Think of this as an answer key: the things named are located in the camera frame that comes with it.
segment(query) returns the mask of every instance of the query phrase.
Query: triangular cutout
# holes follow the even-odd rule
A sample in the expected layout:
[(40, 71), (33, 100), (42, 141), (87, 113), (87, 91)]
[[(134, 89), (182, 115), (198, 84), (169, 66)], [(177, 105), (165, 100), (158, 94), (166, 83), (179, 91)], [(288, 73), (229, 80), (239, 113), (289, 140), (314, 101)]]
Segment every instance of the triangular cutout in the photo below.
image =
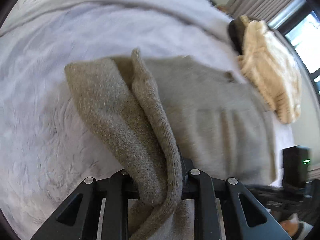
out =
[(249, 227), (253, 228), (267, 222), (267, 218), (260, 213), (257, 207), (244, 195), (239, 194), (244, 216)]
[(70, 227), (75, 224), (82, 197), (83, 194), (78, 194), (65, 208), (65, 210), (62, 211), (62, 213), (57, 217), (57, 221), (59, 223), (65, 224)]

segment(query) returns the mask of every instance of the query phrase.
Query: wrinkled sheet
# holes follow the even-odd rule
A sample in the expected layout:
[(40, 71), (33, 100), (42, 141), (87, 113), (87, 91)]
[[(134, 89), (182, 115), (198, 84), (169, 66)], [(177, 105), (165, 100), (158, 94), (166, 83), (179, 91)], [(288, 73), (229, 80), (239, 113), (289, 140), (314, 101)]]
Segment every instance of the wrinkled sheet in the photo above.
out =
[[(0, 30), (0, 208), (21, 240), (84, 178), (121, 169), (80, 120), (64, 66), (139, 47), (143, 57), (191, 55), (246, 82), (230, 21), (207, 0), (28, 0), (10, 15)], [(280, 165), (293, 136), (273, 123)]]

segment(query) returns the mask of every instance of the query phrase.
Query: beige fur garment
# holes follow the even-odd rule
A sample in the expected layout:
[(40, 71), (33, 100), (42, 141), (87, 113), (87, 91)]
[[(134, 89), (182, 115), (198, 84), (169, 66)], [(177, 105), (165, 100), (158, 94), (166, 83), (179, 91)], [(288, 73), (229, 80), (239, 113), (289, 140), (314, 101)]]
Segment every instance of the beige fur garment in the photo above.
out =
[(179, 145), (211, 177), (276, 178), (271, 111), (250, 84), (191, 57), (107, 57), (65, 67), (81, 119), (138, 184), (130, 240), (191, 240)]
[(243, 55), (238, 61), (242, 74), (258, 88), (282, 123), (299, 118), (300, 71), (294, 57), (264, 21), (247, 23)]

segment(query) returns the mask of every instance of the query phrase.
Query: bed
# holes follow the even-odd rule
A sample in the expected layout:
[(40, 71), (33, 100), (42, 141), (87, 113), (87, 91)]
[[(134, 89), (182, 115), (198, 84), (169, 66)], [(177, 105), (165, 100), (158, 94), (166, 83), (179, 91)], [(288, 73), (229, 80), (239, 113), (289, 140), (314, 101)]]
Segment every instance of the bed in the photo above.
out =
[[(228, 36), (231, 20), (208, 0), (28, 0), (7, 18), (0, 29), (0, 209), (21, 240), (84, 178), (122, 168), (81, 121), (64, 66), (139, 47), (143, 57), (191, 55), (247, 82)], [(273, 127), (278, 184), (281, 149), (294, 141), (275, 115)]]

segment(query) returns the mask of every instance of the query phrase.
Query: silver screw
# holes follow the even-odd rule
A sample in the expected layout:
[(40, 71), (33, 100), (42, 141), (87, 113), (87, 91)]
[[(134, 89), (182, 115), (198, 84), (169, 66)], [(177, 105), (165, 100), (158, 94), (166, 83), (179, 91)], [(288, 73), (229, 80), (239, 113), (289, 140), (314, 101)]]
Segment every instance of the silver screw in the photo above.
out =
[(192, 175), (199, 175), (200, 174), (200, 171), (198, 170), (198, 169), (192, 169), (191, 171), (190, 171), (190, 173), (192, 174)]
[(122, 175), (128, 175), (128, 173), (124, 169), (121, 171), (121, 174)]
[(236, 185), (238, 184), (238, 180), (236, 178), (230, 178), (228, 179), (229, 184)]
[(91, 184), (93, 182), (93, 177), (87, 177), (84, 179), (85, 184)]

